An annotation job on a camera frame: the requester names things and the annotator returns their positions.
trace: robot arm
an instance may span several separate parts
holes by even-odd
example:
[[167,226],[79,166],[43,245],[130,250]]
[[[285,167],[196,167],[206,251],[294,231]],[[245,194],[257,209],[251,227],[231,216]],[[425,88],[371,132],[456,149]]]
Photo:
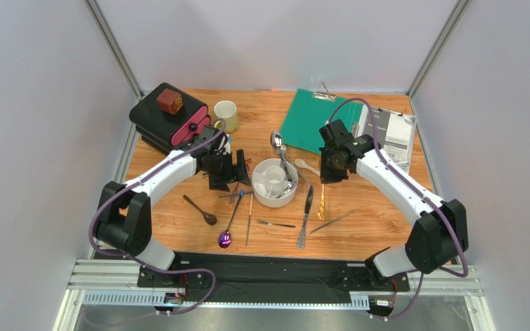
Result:
[[324,147],[320,148],[322,183],[348,179],[347,170],[357,173],[379,188],[413,227],[405,244],[387,248],[365,261],[376,279],[414,269],[428,274],[457,256],[451,236],[433,207],[426,203],[427,199],[443,211],[463,251],[467,249],[467,218],[459,201],[445,202],[399,167],[389,166],[394,162],[382,149],[381,156],[378,154],[369,135],[355,138],[341,121],[327,124],[320,129],[320,134],[324,140]]
[[[212,190],[229,191],[228,184],[235,181],[251,184],[244,164],[243,151],[237,151],[237,163],[233,164],[230,147],[222,138],[216,139],[211,146],[196,150],[172,162],[177,156],[192,150],[216,134],[215,128],[206,126],[193,141],[186,141],[177,146],[163,161],[143,175],[124,184],[114,181],[106,184],[101,193],[99,206],[124,188],[140,183],[121,194],[101,213],[95,224],[94,237],[148,265],[167,270],[175,258],[175,253],[152,236],[150,211],[157,201],[177,184],[200,170],[209,173]],[[120,210],[126,208],[128,208],[126,215],[120,213]]]

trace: metal floor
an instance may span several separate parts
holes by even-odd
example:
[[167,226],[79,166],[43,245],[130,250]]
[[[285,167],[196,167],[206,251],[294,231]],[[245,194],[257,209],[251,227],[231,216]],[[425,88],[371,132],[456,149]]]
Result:
[[[409,298],[398,297],[397,307],[405,308]],[[93,323],[119,323],[152,312],[152,308],[121,305],[101,305],[90,311]],[[100,330],[83,321],[75,330]],[[403,319],[383,323],[370,320],[366,312],[346,310],[282,310],[246,308],[198,308],[173,317],[153,316],[109,330],[205,330],[205,331],[317,331],[317,330],[413,330],[467,331],[473,330],[463,297],[420,297],[415,307]]]

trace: white bowl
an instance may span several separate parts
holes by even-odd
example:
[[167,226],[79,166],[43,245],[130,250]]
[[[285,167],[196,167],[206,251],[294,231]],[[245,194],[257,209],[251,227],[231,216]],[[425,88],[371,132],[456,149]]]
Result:
[[265,187],[265,171],[270,167],[279,166],[280,163],[280,159],[267,159],[259,163],[259,165],[255,167],[255,169],[253,170],[253,175],[251,177],[251,181],[253,182],[253,194],[260,203],[271,208],[283,207],[290,203],[290,201],[292,201],[293,197],[295,196],[295,191],[297,189],[297,171],[295,171],[295,168],[289,162],[286,162],[289,174],[291,175],[291,178],[296,181],[296,184],[290,192],[287,192],[286,194],[284,194],[283,197],[280,197],[279,199],[275,199],[269,196],[269,192],[266,191]]

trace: wooden table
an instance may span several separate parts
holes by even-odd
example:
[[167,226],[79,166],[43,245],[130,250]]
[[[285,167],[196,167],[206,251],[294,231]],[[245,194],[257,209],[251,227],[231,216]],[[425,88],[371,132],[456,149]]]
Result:
[[[294,92],[238,91],[238,90],[187,90],[187,93],[208,104],[212,109],[221,100],[231,100],[238,107],[238,126],[233,133],[232,149],[243,149],[251,158],[250,174],[259,162],[277,158],[269,143],[271,131],[279,130],[285,114],[293,100]],[[364,97],[372,106],[382,107],[405,114],[411,114],[408,97],[374,94],[340,94],[343,97]],[[312,152],[288,146],[288,156],[305,159],[317,168],[318,156]],[[134,178],[160,162],[164,155],[139,139],[130,163],[127,179]],[[161,199],[153,209],[153,235],[164,245],[176,251],[217,252],[231,254],[256,254],[276,257],[315,257],[327,259],[362,260],[388,246],[404,243],[411,227],[400,211],[374,186],[358,175],[351,175],[348,181],[326,185],[326,220],[318,218],[321,184],[312,172],[302,173],[314,185],[314,202],[308,221],[312,230],[349,210],[357,210],[319,232],[306,237],[306,247],[299,250],[296,241],[302,218],[307,187],[300,182],[295,198],[283,208],[268,208],[257,199],[253,202],[251,234],[245,247],[246,226],[250,196],[241,202],[232,226],[233,243],[226,250],[218,246],[217,238],[230,221],[234,204],[228,199],[218,199],[226,194],[208,189],[208,179],[196,174],[179,184]],[[414,149],[410,175],[431,188],[429,176],[418,135]],[[245,190],[251,188],[240,185]],[[188,195],[205,211],[216,215],[218,223],[210,226],[201,214],[182,199]],[[267,226],[256,223],[257,219],[288,223],[296,228]]]

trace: red box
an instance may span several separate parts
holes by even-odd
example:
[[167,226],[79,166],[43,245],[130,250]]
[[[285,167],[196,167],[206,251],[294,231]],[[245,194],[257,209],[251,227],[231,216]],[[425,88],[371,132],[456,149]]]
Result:
[[167,89],[159,94],[157,97],[157,103],[161,110],[172,115],[177,114],[181,110],[181,107],[184,106],[181,94]]

